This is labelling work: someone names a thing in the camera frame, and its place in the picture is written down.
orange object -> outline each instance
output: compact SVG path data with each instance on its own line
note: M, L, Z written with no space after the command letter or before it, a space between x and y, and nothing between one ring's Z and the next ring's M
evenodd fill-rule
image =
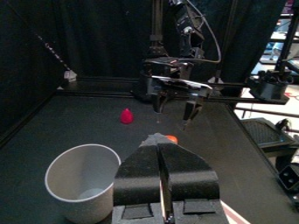
M126 108L120 114L120 122L124 124L130 124L135 120L134 113Z
M177 138L177 136L166 136L166 137L178 144L178 138Z

cup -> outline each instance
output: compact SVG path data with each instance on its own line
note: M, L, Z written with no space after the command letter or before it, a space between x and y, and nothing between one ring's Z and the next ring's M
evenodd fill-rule
M100 144L74 147L52 161L44 184L70 221L95 224L111 213L119 165L118 154Z

black table surface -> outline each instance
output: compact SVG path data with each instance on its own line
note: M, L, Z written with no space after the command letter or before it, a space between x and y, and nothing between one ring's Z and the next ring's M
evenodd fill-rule
M119 121L130 108L135 121ZM277 174L230 107L206 102L183 130L183 101L171 101L156 122L136 99L56 95L0 150L0 223L70 223L44 187L52 160L82 144L104 144L122 160L148 135L175 135L219 175L221 199L251 223L299 223Z

black curtain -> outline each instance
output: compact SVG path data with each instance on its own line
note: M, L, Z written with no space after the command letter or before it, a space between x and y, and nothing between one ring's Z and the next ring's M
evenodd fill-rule
M223 46L233 0L194 0ZM235 17L227 37L223 64L203 63L191 78L207 81L222 70L225 81L245 81L266 49L286 0L235 1ZM66 39L70 63L79 76L138 77L150 46L152 1L64 0L56 3L60 13L60 39ZM205 29L206 58L218 58L215 43ZM164 0L163 42L178 56L179 36L174 16Z
M223 46L231 5L237 14L223 53L221 78L245 81L265 51L286 0L193 0L205 14ZM43 36L79 76L138 78L150 46L151 0L10 0L0 1L0 135L54 92L63 82L64 67L54 58L31 28ZM217 59L217 48L203 30L207 59ZM178 56L179 35L164 0L163 42ZM207 81L218 66L203 63L191 74Z
M64 71L32 33L35 29L60 52L52 1L11 0L10 4L14 9L0 1L0 140L55 92Z

